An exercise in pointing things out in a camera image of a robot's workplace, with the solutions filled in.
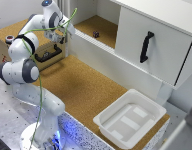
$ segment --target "green cable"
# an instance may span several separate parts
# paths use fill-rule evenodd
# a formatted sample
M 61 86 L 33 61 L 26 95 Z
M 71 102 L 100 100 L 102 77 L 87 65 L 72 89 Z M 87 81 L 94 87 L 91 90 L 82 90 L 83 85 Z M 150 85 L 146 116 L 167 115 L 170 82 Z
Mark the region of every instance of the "green cable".
M 55 27 L 55 28 L 48 28 L 48 29 L 33 29 L 33 30 L 29 30 L 29 31 L 25 32 L 24 35 L 26 35 L 26 34 L 29 33 L 29 32 L 32 32 L 32 31 L 46 31 L 46 30 L 57 29 L 57 28 L 62 27 L 62 26 L 65 25 L 66 23 L 68 23 L 67 26 L 66 26 L 66 28 L 65 28 L 65 32 L 64 32 L 64 34 L 63 34 L 63 36 L 65 37 L 65 36 L 66 36 L 66 32 L 67 32 L 68 25 L 70 24 L 70 21 L 72 20 L 72 18 L 73 18 L 74 15 L 76 14 L 76 12 L 77 12 L 77 8 L 74 9 L 74 12 L 72 13 L 72 16 L 70 17 L 70 19 L 69 19 L 68 21 L 66 21 L 65 23 L 63 23 L 61 26 L 58 26 L 58 27 Z M 27 48 L 28 52 L 29 52 L 30 55 L 32 56 L 33 61 L 34 61 L 35 64 L 36 64 L 36 60 L 35 60 L 35 58 L 34 58 L 34 55 L 32 55 L 32 53 L 31 53 L 31 51 L 29 50 L 29 47 L 27 46 L 25 40 L 22 39 L 22 41 L 23 41 L 25 47 Z M 41 82 L 40 74 L 39 74 L 39 77 L 38 77 L 38 78 L 39 78 L 39 82 L 40 82 L 40 111 L 39 111 L 39 114 L 38 114 L 38 120 L 37 120 L 37 122 L 36 122 L 36 127 L 35 127 L 35 131 L 34 131 L 34 133 L 33 133 L 33 138 L 32 138 L 32 140 L 31 140 L 31 145 L 30 145 L 29 150 L 31 149 L 31 146 L 32 146 L 32 144 L 33 144 L 34 137 L 35 137 L 35 134 L 36 134 L 36 129 L 37 129 L 38 122 L 39 122 L 39 120 L 40 120 L 41 111 L 42 111 L 42 82 Z

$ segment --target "cabinet door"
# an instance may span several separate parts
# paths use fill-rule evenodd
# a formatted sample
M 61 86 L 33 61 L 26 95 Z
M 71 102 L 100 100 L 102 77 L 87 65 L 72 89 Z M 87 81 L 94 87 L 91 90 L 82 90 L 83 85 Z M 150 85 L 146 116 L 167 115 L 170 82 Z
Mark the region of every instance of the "cabinet door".
M 148 32 L 146 56 L 140 63 L 143 42 Z M 190 49 L 192 37 L 155 20 L 121 8 L 115 53 L 156 77 L 175 85 Z

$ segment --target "black handle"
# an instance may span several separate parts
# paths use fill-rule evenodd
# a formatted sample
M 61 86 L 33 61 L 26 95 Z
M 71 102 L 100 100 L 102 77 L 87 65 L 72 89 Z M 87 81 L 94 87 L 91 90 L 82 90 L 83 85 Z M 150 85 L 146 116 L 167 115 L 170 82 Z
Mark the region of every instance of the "black handle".
M 148 57 L 146 56 L 147 48 L 148 48 L 148 44 L 149 44 L 149 39 L 152 38 L 153 36 L 154 36 L 154 33 L 149 31 L 147 36 L 145 37 L 145 40 L 143 42 L 142 52 L 140 55 L 140 63 L 143 63 L 148 59 Z
M 42 58 L 39 57 L 38 54 L 35 54 L 36 60 L 37 60 L 38 62 L 43 63 L 43 62 L 45 62 L 45 61 L 47 61 L 47 60 L 55 57 L 56 55 L 58 55 L 58 54 L 60 54 L 60 53 L 62 52 L 62 50 L 61 50 L 59 47 L 57 47 L 56 44 L 54 45 L 54 49 L 56 50 L 54 53 L 50 53 L 50 54 L 48 54 L 47 56 L 43 56 Z

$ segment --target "white plastic bin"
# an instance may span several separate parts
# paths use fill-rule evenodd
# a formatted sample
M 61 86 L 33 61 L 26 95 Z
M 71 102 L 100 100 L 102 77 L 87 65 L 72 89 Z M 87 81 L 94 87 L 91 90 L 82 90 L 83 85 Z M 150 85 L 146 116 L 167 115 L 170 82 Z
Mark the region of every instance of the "white plastic bin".
M 122 149 L 131 149 L 165 113 L 165 108 L 131 89 L 93 120 L 101 133 L 114 144 Z

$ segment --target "brown box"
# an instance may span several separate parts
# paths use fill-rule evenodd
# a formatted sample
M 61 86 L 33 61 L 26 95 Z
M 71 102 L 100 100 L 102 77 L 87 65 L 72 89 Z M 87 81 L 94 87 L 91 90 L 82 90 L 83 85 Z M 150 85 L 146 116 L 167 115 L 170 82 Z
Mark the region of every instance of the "brown box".
M 5 38 L 8 35 L 12 35 L 14 37 L 17 37 L 19 31 L 22 29 L 22 27 L 26 24 L 27 20 L 23 20 L 21 22 L 15 23 L 13 25 L 10 25 L 8 27 L 0 29 L 0 63 L 4 61 L 11 61 L 11 58 L 8 55 L 8 47 L 9 45 L 5 43 Z M 39 57 L 44 57 L 49 53 L 55 52 L 54 45 L 55 43 L 51 42 L 47 38 L 44 37 L 43 31 L 36 31 L 34 32 L 39 40 L 39 47 L 36 50 L 35 54 L 38 54 Z M 52 64 L 56 63 L 57 61 L 63 59 L 65 57 L 65 44 L 57 44 L 57 47 L 59 47 L 62 52 L 53 58 L 45 61 L 45 62 L 37 62 L 37 66 L 39 70 L 43 70 Z

